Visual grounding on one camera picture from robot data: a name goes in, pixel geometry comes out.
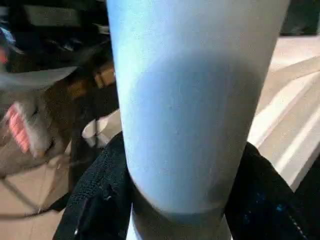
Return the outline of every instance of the light blue cylinder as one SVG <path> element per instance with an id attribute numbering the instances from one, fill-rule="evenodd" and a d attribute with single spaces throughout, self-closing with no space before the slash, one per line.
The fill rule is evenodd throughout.
<path id="1" fill-rule="evenodd" d="M 288 3 L 107 1 L 129 172 L 170 221 L 220 225 Z"/>

